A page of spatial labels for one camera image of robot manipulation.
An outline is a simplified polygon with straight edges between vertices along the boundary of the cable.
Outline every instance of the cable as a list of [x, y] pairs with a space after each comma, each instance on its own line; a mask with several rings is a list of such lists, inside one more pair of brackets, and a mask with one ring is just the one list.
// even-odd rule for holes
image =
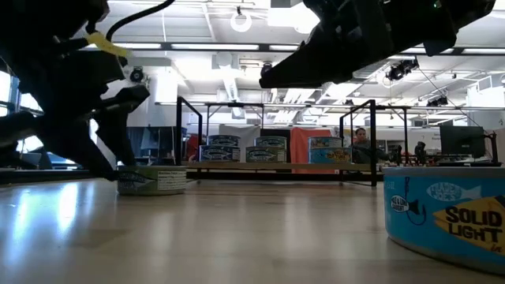
[[143, 11], [140, 11], [139, 13], [134, 13], [133, 15], [127, 16], [126, 18], [119, 20], [118, 22], [113, 24], [112, 27], [110, 27], [110, 29], [106, 35], [107, 40], [111, 41], [114, 33], [122, 26], [129, 24], [133, 21], [136, 21], [138, 19], [141, 19], [142, 17], [146, 17], [146, 16], [151, 15], [153, 13], [159, 12], [159, 11], [165, 9], [166, 7], [170, 6], [172, 3], [174, 3], [174, 1], [175, 0], [166, 0], [165, 2], [163, 2], [157, 6], [151, 7], [149, 9], [145, 9]]
[[[426, 76], [426, 74], [423, 72], [423, 70], [421, 70], [421, 68], [418, 68], [418, 69], [419, 69], [419, 71], [421, 71], [421, 73], [422, 73], [422, 74], [426, 77], [426, 79], [427, 79], [427, 80], [428, 80], [428, 81], [429, 81], [429, 82], [433, 85], [433, 87], [435, 87], [435, 89], [436, 89], [436, 90], [437, 90], [440, 94], [444, 95], [444, 93], [443, 93], [443, 92], [442, 92], [442, 91], [441, 91], [438, 87], [436, 87], [436, 85], [433, 83], [433, 81], [432, 81], [432, 80], [431, 80], [428, 76]], [[446, 97], [447, 101], [448, 101], [449, 103], [451, 103], [453, 106], [455, 106], [457, 110], [459, 110], [459, 111], [460, 111], [463, 115], [465, 115], [465, 116], [466, 116], [466, 118], [468, 118], [468, 119], [469, 119], [471, 122], [473, 122], [475, 125], [477, 125], [477, 126], [479, 126], [479, 127], [482, 127], [482, 126], [480, 126], [478, 123], [476, 123], [476, 122], [475, 122], [475, 121], [474, 121], [474, 120], [473, 120], [473, 119], [472, 119], [472, 118], [471, 118], [468, 114], [466, 114], [463, 110], [459, 109], [459, 108], [458, 108], [458, 106], [456, 106], [456, 104], [455, 104], [455, 103], [453, 103], [453, 102], [452, 102], [452, 101], [451, 101], [451, 100], [450, 100], [447, 96], [445, 96], [445, 97]], [[484, 129], [484, 133], [485, 133], [486, 135], [489, 135], [489, 133], [488, 133], [488, 131], [486, 131], [486, 129]]]

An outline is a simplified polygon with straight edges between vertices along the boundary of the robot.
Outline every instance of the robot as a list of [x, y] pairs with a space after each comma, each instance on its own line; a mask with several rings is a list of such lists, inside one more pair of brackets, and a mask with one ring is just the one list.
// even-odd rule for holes
[[[119, 28], [165, 9], [174, 0], [133, 14]], [[459, 28], [487, 15], [495, 0], [304, 0], [319, 18], [307, 42], [260, 79], [263, 88], [314, 88], [341, 83], [352, 72], [420, 43], [428, 55], [453, 47]], [[82, 51], [95, 25], [109, 13], [106, 0], [5, 0], [0, 9], [0, 70], [20, 80], [44, 115], [19, 112], [0, 118], [0, 157], [17, 141], [37, 135], [48, 151], [81, 164], [96, 177], [118, 176], [89, 136], [98, 137], [126, 166], [135, 165], [126, 119], [148, 96], [144, 86], [101, 99], [107, 84], [123, 80], [127, 61], [105, 51]], [[74, 38], [85, 26], [89, 38]]]

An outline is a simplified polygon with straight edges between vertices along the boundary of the tuna can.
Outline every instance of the tuna can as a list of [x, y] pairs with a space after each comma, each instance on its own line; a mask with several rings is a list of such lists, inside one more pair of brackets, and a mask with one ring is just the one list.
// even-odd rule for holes
[[309, 149], [341, 148], [342, 139], [338, 137], [314, 136], [309, 137]]
[[315, 148], [309, 150], [309, 163], [351, 163], [352, 148]]
[[240, 148], [234, 146], [200, 146], [200, 162], [240, 162]]
[[281, 147], [287, 148], [287, 139], [281, 136], [263, 136], [254, 140], [254, 146], [257, 147]]
[[282, 147], [247, 147], [247, 163], [285, 163], [286, 150]]
[[235, 146], [238, 147], [239, 136], [234, 135], [210, 135], [207, 137], [207, 145], [211, 146]]
[[184, 193], [185, 166], [120, 166], [118, 193], [121, 195], [163, 196]]

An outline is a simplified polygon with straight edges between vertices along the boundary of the ceiling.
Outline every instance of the ceiling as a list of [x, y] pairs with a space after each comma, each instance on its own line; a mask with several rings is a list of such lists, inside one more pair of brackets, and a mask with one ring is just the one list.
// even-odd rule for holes
[[[113, 23], [123, 17], [159, 2], [161, 1], [109, 1], [110, 15], [97, 28], [105, 32]], [[247, 32], [237, 32], [231, 27], [230, 18], [236, 13], [237, 6], [240, 6], [241, 11], [251, 16], [252, 25]], [[270, 0], [176, 1], [162, 12], [120, 28], [114, 34], [113, 41], [127, 43], [298, 44], [307, 39], [307, 34], [297, 32], [293, 26], [269, 25], [267, 20], [269, 13], [271, 13], [269, 8]], [[243, 23], [242, 17], [239, 17], [238, 24]], [[490, 16], [473, 22], [459, 31], [456, 46], [505, 47], [504, 26], [505, 0], [498, 0]], [[208, 98], [213, 100], [218, 97], [215, 95], [216, 92], [219, 89], [224, 89], [223, 79], [211, 69], [211, 56], [215, 53], [212, 51], [134, 51], [134, 56], [168, 57], [177, 66], [186, 85], [191, 86], [191, 88], [181, 88], [179, 95], [183, 95], [187, 99], [201, 99], [202, 95], [208, 94]], [[241, 61], [240, 66], [245, 69], [235, 80], [239, 96], [240, 90], [260, 90], [258, 79], [263, 62], [275, 64], [289, 55], [289, 53], [273, 52], [239, 52], [237, 54]], [[436, 56], [432, 58], [418, 56], [417, 58], [424, 73], [420, 71], [411, 73], [405, 80], [390, 87], [389, 82], [384, 81], [384, 73], [390, 64], [395, 64], [398, 61], [385, 61], [383, 62], [384, 69], [374, 69], [375, 72], [367, 79], [366, 84], [358, 86], [350, 93], [339, 94], [339, 99], [321, 102], [341, 103], [346, 96], [349, 96], [355, 104], [375, 98], [379, 103], [393, 102], [412, 105], [419, 102], [419, 97], [436, 92], [436, 88], [443, 88], [448, 91], [447, 95], [451, 101], [462, 105], [466, 102], [466, 87], [475, 83], [475, 81], [468, 79], [479, 79], [488, 73], [498, 73], [502, 70], [505, 72], [505, 56]], [[318, 96], [321, 96], [321, 92], [315, 90], [314, 95], [306, 99], [316, 101]], [[258, 92], [257, 100], [261, 99], [264, 99], [264, 96]]]

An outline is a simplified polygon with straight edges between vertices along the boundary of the light wood surface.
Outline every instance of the light wood surface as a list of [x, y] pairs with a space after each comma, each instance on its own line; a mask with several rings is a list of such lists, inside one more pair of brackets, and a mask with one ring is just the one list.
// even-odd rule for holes
[[390, 241], [380, 187], [202, 181], [161, 197], [115, 187], [0, 189], [0, 283], [505, 283]]
[[188, 163], [189, 169], [237, 169], [237, 170], [370, 170], [367, 164], [308, 164], [308, 163]]

